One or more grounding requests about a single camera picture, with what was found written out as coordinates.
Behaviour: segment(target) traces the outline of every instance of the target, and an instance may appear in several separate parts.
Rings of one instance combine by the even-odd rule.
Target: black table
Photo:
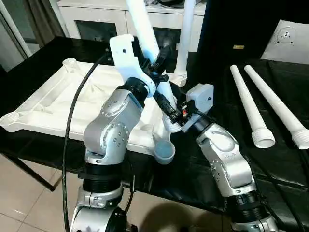
[[[64,59],[76,58],[78,61],[93,63],[106,48],[107,44],[101,42],[55,38],[32,57],[9,71],[6,77],[1,78],[0,115],[14,111],[62,66]],[[243,72],[244,64],[239,64],[239,70],[262,117],[276,138],[276,144],[272,148],[265,150],[256,148],[229,69],[218,71],[215,78],[210,78],[202,71],[201,62],[201,59],[195,62],[194,56],[190,55],[188,70],[190,79],[187,88],[195,85],[197,81],[208,82],[215,86],[214,107],[210,111],[210,116],[216,118],[218,124],[235,136],[243,154],[250,154],[256,158],[276,178],[276,182],[288,195],[308,229],[309,180],[305,176],[306,171],[308,174],[306,169],[308,166],[304,165],[308,162],[308,152],[295,147],[287,129]],[[112,60],[106,59],[103,64],[112,65]],[[246,64],[251,64],[257,70],[308,128],[309,66],[265,60],[251,60]],[[25,159],[61,169],[63,138],[26,130],[8,133],[3,128],[0,128],[0,138],[0,152],[12,161],[19,162],[18,159]],[[173,162],[166,166],[157,164],[151,156],[128,151],[123,163],[124,183],[128,185],[130,181],[129,160],[136,176],[138,191],[215,213],[223,212],[224,200],[213,180],[209,164],[192,134],[181,132],[173,134],[172,141],[176,147],[176,154]],[[70,140],[67,157],[69,172],[77,173],[81,169],[84,163],[84,151],[85,147],[81,141]],[[291,230],[297,231],[293,216],[273,185],[254,163],[252,167],[260,190],[270,206]]]

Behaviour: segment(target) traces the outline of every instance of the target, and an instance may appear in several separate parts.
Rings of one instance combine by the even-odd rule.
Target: white plastic pipe
[[[156,61],[160,50],[147,15],[145,2],[144,0],[126,0],[126,3],[132,16],[143,55],[153,63]],[[176,108],[169,82],[160,83],[157,90],[167,98],[172,107]],[[177,123],[172,124],[165,114],[163,114],[163,122],[168,132],[174,133],[181,130],[181,127]]]
[[[245,71],[261,91],[281,121],[287,127],[292,135],[292,140],[297,145],[297,147],[299,149],[308,149],[309,130],[307,130],[303,124],[301,124],[301,122],[295,117],[289,108],[281,101],[275,92],[265,83],[265,81],[250,65],[245,66]]]
[[[266,127],[237,66],[232,65],[230,69],[252,129],[252,139],[255,146],[258,148],[269,148],[273,146],[276,142],[275,138],[272,132]]]
[[[147,15],[145,2],[144,0],[126,0],[126,3],[132,16],[141,50],[144,56],[153,63],[156,61],[160,50]]]
[[[178,44],[178,56],[176,69],[174,71],[174,79],[181,81],[180,86],[184,86],[187,80],[187,62],[190,49],[191,30],[194,17],[194,7],[196,0],[185,0],[183,25],[180,33],[180,40]]]

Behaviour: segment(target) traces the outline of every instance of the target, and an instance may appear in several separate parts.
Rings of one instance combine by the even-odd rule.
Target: white plastic tray
[[[64,137],[71,101],[92,66],[84,62],[70,65],[62,66],[14,112],[4,115],[0,126],[8,132],[24,129]],[[86,126],[99,114],[111,93],[122,84],[122,78],[114,66],[98,65],[76,103],[70,138],[83,140]],[[153,155],[153,131],[165,130],[161,118],[162,112],[154,99],[146,99],[141,120],[131,132],[128,150]]]

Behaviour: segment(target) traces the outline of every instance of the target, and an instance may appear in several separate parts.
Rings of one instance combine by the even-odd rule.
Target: black cable
[[[131,206],[133,196],[134,196],[134,191],[130,191],[130,196],[129,196],[129,199],[128,199],[127,203],[126,203],[126,208],[125,208],[125,213],[126,214],[128,213],[129,208]]]
[[[76,93],[74,95],[68,121],[67,121],[67,127],[66,127],[66,133],[65,133],[65,139],[64,139],[64,147],[63,147],[63,153],[62,153],[62,203],[63,203],[63,218],[64,218],[64,226],[66,232],[70,232],[70,225],[69,225],[69,216],[68,216],[68,204],[67,204],[67,180],[66,180],[66,152],[67,152],[67,146],[69,141],[69,132],[71,127],[71,121],[73,117],[73,111],[74,107],[76,105],[77,99],[79,94],[81,93],[85,83],[87,82],[88,78],[90,77],[93,70],[103,61],[103,59],[107,56],[107,54],[104,54],[101,56],[90,68],[80,85],[78,86]]]
[[[275,178],[273,178],[270,173],[260,164],[260,162],[258,162],[253,156],[250,156],[250,159],[262,170],[262,172],[264,172],[264,174],[266,175],[266,177],[268,178],[268,180],[274,185],[275,189],[277,190],[277,192],[281,195],[283,201],[285,202],[285,204],[288,206],[289,210],[291,211],[293,217],[295,218],[297,225],[299,227],[299,229],[302,232],[306,232],[300,218],[299,215],[297,214],[297,212],[295,211],[294,207],[292,206],[290,200],[286,197],[285,193],[283,192],[283,190],[279,187],[279,185],[276,183]]]
[[[199,111],[198,109],[196,109],[196,110],[194,111],[194,113],[197,114],[197,115],[200,115],[200,116],[202,116],[202,117],[204,117],[204,118],[206,118],[206,119],[207,119],[209,122],[211,122],[211,123],[213,123],[213,122],[216,121],[213,117],[209,117],[207,114],[205,114],[205,113]]]
[[[133,172],[133,167],[132,167],[132,163],[130,161],[130,158],[128,157],[127,160],[129,161],[129,164],[130,164],[130,169],[131,169],[131,174],[132,174],[132,182],[130,184],[130,196],[129,196],[129,199],[126,203],[126,207],[125,207],[125,213],[126,214],[129,211],[129,208],[131,206],[132,199],[133,199],[133,196],[134,196],[134,192],[135,192],[135,175],[134,175],[134,172]]]
[[[223,213],[221,213],[221,232],[223,232]]]
[[[260,199],[262,199],[262,204],[266,207],[266,209],[268,210],[268,212],[270,213],[270,215],[272,215],[275,219],[275,221],[277,222],[277,224],[279,224],[280,228],[284,231],[287,231],[286,230],[286,226],[284,225],[283,221],[278,217],[278,215],[275,213],[275,211],[270,207],[270,205],[268,204],[267,200],[266,200],[266,197],[263,196],[261,190],[260,190],[260,185],[259,183],[257,182],[257,177],[255,175],[255,171],[253,170],[252,168],[252,165],[251,165],[251,160],[249,159],[248,156],[246,155],[243,155],[244,158],[247,160],[247,162],[249,163],[249,166],[251,167],[251,172],[252,172],[252,176],[255,180],[255,186],[256,186],[256,191],[258,193],[258,196]]]

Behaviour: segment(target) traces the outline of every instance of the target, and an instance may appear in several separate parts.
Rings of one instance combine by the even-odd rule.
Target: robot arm
[[[233,230],[278,232],[274,219],[257,198],[251,169],[235,138],[198,115],[212,107],[213,86],[197,85],[186,95],[180,94],[176,105],[168,77],[162,75],[171,44],[159,51],[150,25],[141,19],[146,15],[144,6],[136,7],[143,1],[127,0],[127,3],[142,48],[137,49],[137,40],[132,35],[110,40],[115,66],[125,84],[114,91],[84,132],[85,167],[79,173],[83,185],[79,188],[70,231],[132,229],[125,212],[117,206],[123,194],[120,165],[130,132],[140,120],[143,102],[153,96],[171,123],[178,123],[184,132],[189,128],[198,132],[197,144],[211,164],[220,193],[226,197]]]

